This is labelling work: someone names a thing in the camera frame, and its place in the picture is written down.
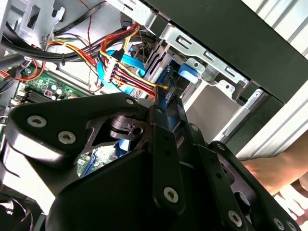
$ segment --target green circuit board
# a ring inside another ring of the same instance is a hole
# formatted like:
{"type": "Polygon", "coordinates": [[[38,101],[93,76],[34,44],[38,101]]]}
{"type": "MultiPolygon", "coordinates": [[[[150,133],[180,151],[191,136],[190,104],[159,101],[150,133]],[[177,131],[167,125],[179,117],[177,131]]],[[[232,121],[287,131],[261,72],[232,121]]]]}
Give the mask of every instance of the green circuit board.
{"type": "Polygon", "coordinates": [[[77,175],[80,177],[82,173],[86,170],[87,166],[91,161],[91,157],[86,154],[82,154],[77,161],[77,175]]]}
{"type": "Polygon", "coordinates": [[[59,82],[52,77],[49,77],[47,74],[43,73],[38,79],[33,81],[25,82],[25,88],[31,88],[40,92],[42,95],[46,97],[51,97],[55,94],[56,90],[51,89],[52,86],[56,86],[57,89],[61,89],[61,94],[58,94],[57,97],[61,97],[62,99],[69,99],[69,98],[79,98],[86,96],[85,94],[71,88],[70,86],[59,82]]]}

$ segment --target power supply cable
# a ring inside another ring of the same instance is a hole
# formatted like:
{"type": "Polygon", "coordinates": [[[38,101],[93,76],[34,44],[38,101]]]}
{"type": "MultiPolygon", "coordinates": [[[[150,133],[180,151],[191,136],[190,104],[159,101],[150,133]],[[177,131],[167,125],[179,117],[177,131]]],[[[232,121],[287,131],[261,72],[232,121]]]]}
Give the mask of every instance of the power supply cable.
{"type": "Polygon", "coordinates": [[[72,23],[70,23],[69,25],[63,27],[62,29],[54,32],[55,36],[59,36],[64,34],[66,31],[76,27],[77,25],[79,25],[80,23],[82,23],[84,20],[86,20],[87,18],[89,18],[90,16],[92,16],[94,13],[96,13],[99,9],[101,9],[102,7],[108,5],[107,1],[102,1],[100,3],[98,3],[97,5],[95,5],[94,7],[92,7],[88,12],[86,12],[84,15],[80,16],[78,19],[76,19],[75,21],[73,21],[72,23]]]}
{"type": "MultiPolygon", "coordinates": [[[[125,29],[121,28],[113,32],[114,34],[124,31],[125,29]]],[[[130,36],[133,31],[128,31],[124,33],[124,35],[119,36],[118,38],[112,40],[108,44],[108,47],[113,46],[114,44],[124,40],[127,36],[130,36]]],[[[97,55],[100,50],[100,43],[105,39],[106,36],[98,39],[94,43],[92,43],[92,53],[93,56],[97,55]]],[[[130,41],[140,41],[140,37],[135,35],[131,38],[130,41]]],[[[152,36],[144,34],[143,41],[145,42],[153,42],[154,39],[152,36]]],[[[52,63],[63,63],[63,62],[78,62],[82,61],[82,59],[76,53],[68,53],[68,54],[59,54],[59,53],[52,53],[46,52],[38,48],[34,48],[24,42],[10,27],[10,25],[6,25],[4,28],[3,38],[1,41],[1,45],[4,47],[14,50],[17,53],[40,61],[52,62],[52,63]]],[[[90,48],[89,46],[84,47],[81,49],[83,52],[89,54],[90,48]]]]}

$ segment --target black mount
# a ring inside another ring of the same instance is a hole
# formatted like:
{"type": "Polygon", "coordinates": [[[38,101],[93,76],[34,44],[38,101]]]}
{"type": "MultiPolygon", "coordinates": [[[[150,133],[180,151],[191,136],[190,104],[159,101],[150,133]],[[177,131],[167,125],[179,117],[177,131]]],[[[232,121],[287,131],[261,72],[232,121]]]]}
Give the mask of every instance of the black mount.
{"type": "Polygon", "coordinates": [[[57,195],[46,230],[278,231],[277,220],[286,231],[293,231],[288,221],[300,230],[224,144],[205,143],[180,98],[166,105],[156,90],[158,105],[149,108],[116,93],[23,105],[10,113],[8,145],[45,171],[71,171],[82,153],[131,141],[124,157],[57,195]],[[30,125],[33,115],[46,126],[30,125]],[[76,140],[64,144],[62,131],[76,140]]]}

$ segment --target yellow wire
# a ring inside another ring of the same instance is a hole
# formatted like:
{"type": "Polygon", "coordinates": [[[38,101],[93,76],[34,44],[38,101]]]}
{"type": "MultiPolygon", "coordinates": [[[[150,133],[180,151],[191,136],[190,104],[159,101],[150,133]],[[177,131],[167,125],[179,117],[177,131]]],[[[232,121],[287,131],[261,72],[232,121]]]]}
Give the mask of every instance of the yellow wire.
{"type": "Polygon", "coordinates": [[[87,58],[78,51],[78,48],[73,46],[73,45],[70,45],[70,44],[67,44],[65,42],[62,42],[62,41],[52,41],[52,42],[55,42],[55,43],[59,43],[61,45],[65,45],[66,47],[69,47],[71,48],[75,53],[77,53],[78,55],[80,55],[81,57],[83,57],[84,61],[89,65],[89,67],[91,68],[91,70],[97,74],[97,70],[94,68],[94,66],[92,65],[92,63],[90,63],[87,58]]]}
{"type": "MultiPolygon", "coordinates": [[[[121,83],[121,84],[123,84],[123,85],[127,85],[126,83],[122,82],[122,81],[119,80],[119,79],[117,79],[117,82],[119,82],[119,83],[121,83]]],[[[127,85],[127,86],[132,87],[132,88],[135,88],[135,89],[137,89],[137,90],[140,90],[140,91],[146,93],[147,95],[149,95],[149,93],[148,93],[147,91],[145,91],[145,90],[143,90],[143,89],[141,89],[141,88],[139,88],[139,87],[137,87],[137,86],[135,86],[135,87],[132,86],[132,85],[127,85]]]]}
{"type": "Polygon", "coordinates": [[[125,50],[125,51],[127,50],[127,47],[128,47],[128,45],[129,45],[129,41],[130,41],[131,37],[134,36],[134,35],[136,35],[137,32],[139,31],[139,29],[140,29],[140,26],[137,26],[136,29],[135,29],[135,31],[134,31],[130,36],[128,36],[128,37],[125,39],[125,43],[124,43],[124,46],[123,46],[123,50],[125,50]]]}
{"type": "MultiPolygon", "coordinates": [[[[103,52],[101,50],[101,54],[105,57],[107,57],[108,59],[110,59],[110,56],[108,54],[106,54],[105,52],[103,52]]],[[[156,86],[160,86],[162,87],[163,89],[168,89],[168,86],[164,86],[164,85],[158,85],[158,84],[154,84],[154,83],[151,83],[149,81],[147,81],[146,79],[144,78],[141,78],[139,77],[138,75],[136,75],[135,73],[131,72],[130,70],[128,70],[123,64],[121,64],[120,62],[117,63],[119,65],[119,67],[123,70],[125,70],[127,73],[129,73],[131,76],[133,76],[134,78],[138,79],[139,81],[143,82],[143,83],[146,83],[152,87],[156,87],[156,86]]]]}
{"type": "MultiPolygon", "coordinates": [[[[89,45],[89,42],[85,39],[85,38],[82,38],[80,37],[81,40],[83,40],[84,43],[88,44],[89,45]]],[[[57,41],[57,42],[63,42],[61,39],[58,39],[58,38],[54,38],[53,41],[57,41]]]]}

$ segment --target metal bracket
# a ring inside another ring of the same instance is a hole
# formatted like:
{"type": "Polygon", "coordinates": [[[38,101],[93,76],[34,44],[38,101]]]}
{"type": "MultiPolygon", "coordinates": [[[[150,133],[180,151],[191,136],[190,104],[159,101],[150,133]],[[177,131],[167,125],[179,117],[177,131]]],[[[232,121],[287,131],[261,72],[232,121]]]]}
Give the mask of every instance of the metal bracket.
{"type": "Polygon", "coordinates": [[[54,0],[29,0],[17,32],[18,35],[27,42],[44,48],[41,42],[49,39],[55,25],[62,19],[65,12],[65,9],[61,7],[54,14],[53,5],[54,0]],[[29,27],[29,21],[36,15],[36,21],[29,27]]]}
{"type": "Polygon", "coordinates": [[[5,27],[5,23],[7,21],[7,17],[9,15],[9,10],[11,8],[12,0],[2,0],[0,7],[0,41],[2,39],[3,30],[5,27]]]}
{"type": "Polygon", "coordinates": [[[219,81],[217,84],[217,88],[225,93],[230,99],[232,99],[232,94],[235,92],[235,86],[231,85],[229,82],[225,80],[219,81]]]}
{"type": "Polygon", "coordinates": [[[191,68],[195,69],[200,75],[202,75],[203,72],[205,71],[205,67],[194,58],[189,58],[186,61],[186,64],[191,68]]]}
{"type": "Polygon", "coordinates": [[[214,141],[222,141],[223,138],[229,136],[231,132],[242,122],[242,120],[250,113],[252,106],[264,93],[263,90],[257,89],[252,96],[248,99],[247,103],[242,106],[226,124],[226,126],[219,132],[213,139],[214,141]]]}
{"type": "Polygon", "coordinates": [[[236,72],[233,68],[225,64],[222,60],[172,24],[167,25],[160,38],[164,39],[170,46],[181,53],[187,56],[200,58],[234,83],[239,83],[240,81],[244,82],[245,85],[249,83],[248,79],[244,78],[240,73],[236,72]]]}
{"type": "Polygon", "coordinates": [[[107,0],[107,2],[146,28],[150,28],[156,18],[156,14],[139,0],[107,0]]]}

